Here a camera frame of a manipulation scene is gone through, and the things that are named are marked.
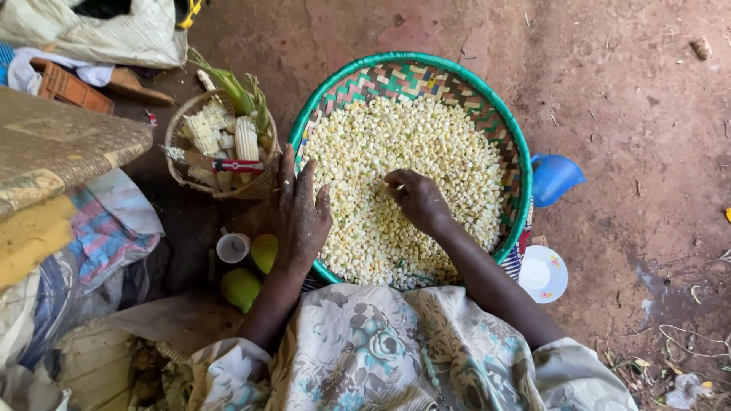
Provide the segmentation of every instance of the woven pattern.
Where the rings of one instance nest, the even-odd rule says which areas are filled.
[[[223,105],[230,113],[234,112],[231,101],[228,100],[228,96],[223,90],[213,90],[209,91],[208,93],[193,97],[192,99],[188,100],[184,105],[182,105],[178,112],[175,113],[173,118],[170,119],[170,124],[168,124],[167,129],[165,130],[165,145],[179,147],[183,150],[192,149],[193,147],[190,141],[178,135],[178,132],[183,129],[183,125],[185,124],[183,121],[183,116],[190,116],[197,113],[208,102],[208,100],[214,97],[218,98],[219,101],[223,103]],[[167,169],[170,171],[170,174],[173,176],[173,178],[181,186],[190,186],[203,192],[209,192],[213,195],[214,198],[234,197],[241,200],[261,200],[263,198],[269,197],[270,195],[272,195],[276,182],[276,167],[274,167],[272,159],[277,153],[281,153],[281,148],[279,147],[279,142],[277,141],[276,125],[274,124],[274,119],[272,118],[271,113],[269,113],[268,110],[267,114],[269,114],[269,122],[272,129],[273,142],[271,150],[267,153],[266,158],[262,159],[262,162],[264,162],[265,165],[264,173],[262,173],[260,176],[257,176],[240,189],[235,189],[229,192],[222,192],[221,190],[198,184],[197,182],[191,180],[188,176],[187,165],[178,164],[171,159],[167,159]]]
[[[505,187],[501,202],[500,234],[504,241],[516,220],[520,201],[519,153],[513,142],[513,134],[505,126],[496,108],[456,74],[417,62],[377,64],[360,69],[346,76],[320,99],[305,125],[297,150],[299,162],[308,136],[323,117],[355,100],[371,101],[375,96],[415,99],[418,96],[433,97],[444,104],[460,105],[469,114],[475,129],[490,142],[497,142],[500,167],[506,170],[501,185]]]

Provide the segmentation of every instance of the knife handle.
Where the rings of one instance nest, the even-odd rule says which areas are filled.
[[[231,171],[233,173],[254,173],[258,176],[264,173],[264,165],[256,160],[215,159],[212,171],[213,174],[219,171]]]

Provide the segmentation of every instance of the hand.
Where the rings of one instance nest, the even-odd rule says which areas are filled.
[[[450,207],[431,178],[399,169],[383,179],[386,192],[401,207],[404,216],[422,233],[434,237],[452,221]]]
[[[279,251],[273,268],[307,275],[333,226],[330,186],[324,185],[312,200],[312,176],[317,162],[310,160],[295,179],[295,151],[284,148],[279,163],[279,210],[276,237]]]

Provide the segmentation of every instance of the round woven tray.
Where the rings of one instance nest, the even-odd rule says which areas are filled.
[[[506,173],[501,182],[502,242],[493,258],[502,263],[518,242],[531,206],[530,154],[505,103],[484,81],[459,64],[425,53],[392,51],[344,66],[312,93],[300,111],[288,140],[297,153],[295,161],[300,161],[315,126],[333,110],[353,100],[368,102],[375,96],[393,98],[399,94],[410,99],[433,97],[444,104],[460,105],[469,113],[475,128],[490,142],[497,142],[500,167]],[[313,268],[326,282],[343,282],[320,259],[315,260]]]
[[[226,92],[223,90],[213,90],[209,91],[208,93],[203,93],[199,96],[193,97],[185,104],[183,104],[178,112],[175,113],[173,118],[170,119],[170,123],[167,125],[167,129],[165,130],[166,146],[179,147],[183,150],[190,150],[192,148],[190,141],[178,135],[178,132],[183,128],[183,125],[185,124],[183,121],[183,116],[190,116],[197,113],[198,111],[200,111],[203,105],[205,105],[205,103],[207,103],[208,100],[210,100],[214,96],[217,96],[224,104],[226,109],[228,109],[228,111],[233,114],[234,110],[233,106],[231,105],[231,101],[229,101]],[[276,168],[272,167],[272,159],[277,153],[281,153],[281,148],[279,147],[279,142],[277,141],[276,125],[274,124],[274,119],[272,118],[271,113],[269,113],[269,110],[267,110],[267,114],[269,115],[269,123],[271,124],[272,130],[272,146],[269,152],[267,152],[266,157],[262,160],[265,167],[264,173],[248,182],[245,186],[229,192],[222,192],[219,189],[214,189],[213,187],[198,184],[196,181],[193,181],[192,179],[190,179],[190,177],[188,177],[187,165],[178,164],[177,162],[174,162],[170,158],[168,158],[167,169],[170,171],[170,175],[172,175],[173,178],[181,186],[190,186],[203,192],[210,192],[214,198],[234,197],[240,198],[242,200],[261,200],[263,198],[269,197],[272,194],[272,190],[275,189],[275,187],[273,186],[275,181],[273,174],[275,173]]]

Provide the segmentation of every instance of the blue plastic jug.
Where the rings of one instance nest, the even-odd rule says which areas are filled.
[[[573,161],[558,154],[536,153],[531,163],[541,162],[533,172],[533,204],[548,207],[571,187],[586,182],[581,169]]]

